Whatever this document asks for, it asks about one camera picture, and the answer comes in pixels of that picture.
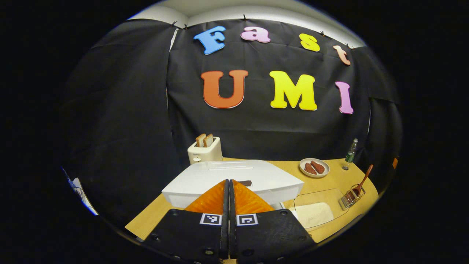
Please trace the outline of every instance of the foam letter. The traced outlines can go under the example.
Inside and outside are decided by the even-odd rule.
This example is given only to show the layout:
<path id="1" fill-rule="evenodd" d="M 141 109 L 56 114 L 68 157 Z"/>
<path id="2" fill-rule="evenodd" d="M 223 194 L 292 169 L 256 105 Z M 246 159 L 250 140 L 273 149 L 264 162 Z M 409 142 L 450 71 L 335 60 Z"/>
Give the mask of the foam letter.
<path id="1" fill-rule="evenodd" d="M 300 39 L 302 40 L 301 46 L 303 46 L 305 49 L 312 50 L 312 51 L 319 51 L 320 47 L 317 44 L 317 40 L 315 37 L 310 36 L 305 33 L 300 34 Z"/>
<path id="2" fill-rule="evenodd" d="M 270 42 L 269 31 L 260 27 L 245 27 L 244 32 L 241 33 L 241 38 L 245 40 L 257 40 L 262 43 Z"/>
<path id="3" fill-rule="evenodd" d="M 345 57 L 345 55 L 347 55 L 347 52 L 345 52 L 345 50 L 343 50 L 339 45 L 335 45 L 335 46 L 332 46 L 332 47 L 337 50 L 337 54 L 339 54 L 340 60 L 341 60 L 345 65 L 350 66 L 350 61 L 347 60 L 347 58 Z"/>
<path id="4" fill-rule="evenodd" d="M 219 43 L 216 40 L 224 41 L 225 40 L 225 35 L 221 33 L 220 31 L 225 31 L 225 27 L 222 26 L 216 26 L 212 29 L 209 29 L 207 31 L 204 31 L 196 36 L 194 36 L 194 39 L 200 40 L 202 45 L 205 47 L 204 54 L 208 55 L 211 53 L 214 53 L 217 50 L 223 49 L 225 44 Z"/>
<path id="5" fill-rule="evenodd" d="M 229 75 L 233 77 L 233 95 L 229 98 L 220 96 L 219 80 L 223 76 L 221 71 L 207 71 L 200 75 L 204 80 L 204 100 L 213 108 L 233 108 L 244 99 L 244 77 L 246 70 L 232 70 Z"/>
<path id="6" fill-rule="evenodd" d="M 344 82 L 335 82 L 335 85 L 339 88 L 340 101 L 342 102 L 342 105 L 339 107 L 339 111 L 342 114 L 353 114 L 353 108 L 350 105 L 350 95 L 348 94 L 350 85 Z"/>
<path id="7" fill-rule="evenodd" d="M 271 107 L 286 108 L 287 102 L 283 100 L 283 94 L 285 93 L 292 108 L 296 107 L 301 96 L 300 109 L 311 111 L 318 109 L 314 102 L 313 76 L 303 74 L 298 79 L 296 85 L 294 85 L 288 74 L 284 71 L 274 70 L 269 75 L 275 83 L 275 95 L 273 101 L 270 102 Z"/>

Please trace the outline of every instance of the white tray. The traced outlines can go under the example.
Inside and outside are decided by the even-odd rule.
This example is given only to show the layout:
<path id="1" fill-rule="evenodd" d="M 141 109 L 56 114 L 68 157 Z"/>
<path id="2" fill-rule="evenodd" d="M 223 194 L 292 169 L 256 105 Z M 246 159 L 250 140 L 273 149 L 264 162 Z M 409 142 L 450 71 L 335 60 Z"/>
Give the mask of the white tray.
<path id="1" fill-rule="evenodd" d="M 161 192 L 174 207 L 186 208 L 201 194 L 224 179 L 250 180 L 248 188 L 268 204 L 294 199 L 303 182 L 262 160 L 210 161 L 189 166 Z"/>

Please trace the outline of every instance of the wooden spoon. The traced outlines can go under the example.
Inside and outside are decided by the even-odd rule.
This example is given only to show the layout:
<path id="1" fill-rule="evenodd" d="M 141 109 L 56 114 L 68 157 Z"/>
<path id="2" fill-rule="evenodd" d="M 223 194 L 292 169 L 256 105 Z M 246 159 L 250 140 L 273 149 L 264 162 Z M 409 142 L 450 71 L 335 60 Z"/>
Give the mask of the wooden spoon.
<path id="1" fill-rule="evenodd" d="M 373 164 L 371 164 L 370 167 L 368 168 L 368 170 L 366 171 L 365 177 L 363 178 L 360 185 L 358 185 L 357 187 L 352 189 L 357 196 L 360 196 L 360 191 L 362 189 L 362 185 L 365 182 L 366 178 L 368 178 L 368 175 L 370 174 L 371 169 L 373 169 Z"/>

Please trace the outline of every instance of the plate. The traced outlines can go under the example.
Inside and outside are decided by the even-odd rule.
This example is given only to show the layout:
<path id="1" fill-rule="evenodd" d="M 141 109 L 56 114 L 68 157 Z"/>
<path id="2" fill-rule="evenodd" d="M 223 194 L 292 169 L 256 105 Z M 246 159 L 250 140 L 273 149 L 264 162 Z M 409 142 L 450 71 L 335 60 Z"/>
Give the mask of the plate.
<path id="1" fill-rule="evenodd" d="M 305 171 L 304 166 L 306 165 L 306 163 L 311 163 L 311 161 L 314 161 L 317 164 L 321 164 L 322 166 L 324 166 L 324 173 L 312 174 L 312 173 L 309 173 L 309 172 Z M 313 178 L 322 178 L 322 177 L 326 176 L 329 173 L 330 168 L 329 168 L 329 165 L 327 165 L 327 163 L 323 162 L 322 160 L 315 159 L 315 158 L 306 158 L 306 159 L 302 159 L 300 161 L 300 170 L 306 176 L 310 176 L 310 177 L 313 177 Z"/>

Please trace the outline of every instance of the flour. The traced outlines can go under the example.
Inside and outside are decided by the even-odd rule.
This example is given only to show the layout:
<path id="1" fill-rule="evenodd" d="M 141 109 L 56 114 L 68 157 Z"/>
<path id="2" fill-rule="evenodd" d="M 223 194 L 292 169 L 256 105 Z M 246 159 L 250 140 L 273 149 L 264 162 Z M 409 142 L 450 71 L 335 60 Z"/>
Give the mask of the flour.
<path id="1" fill-rule="evenodd" d="M 296 216 L 304 228 L 314 227 L 334 220 L 331 207 L 325 202 L 297 206 Z"/>

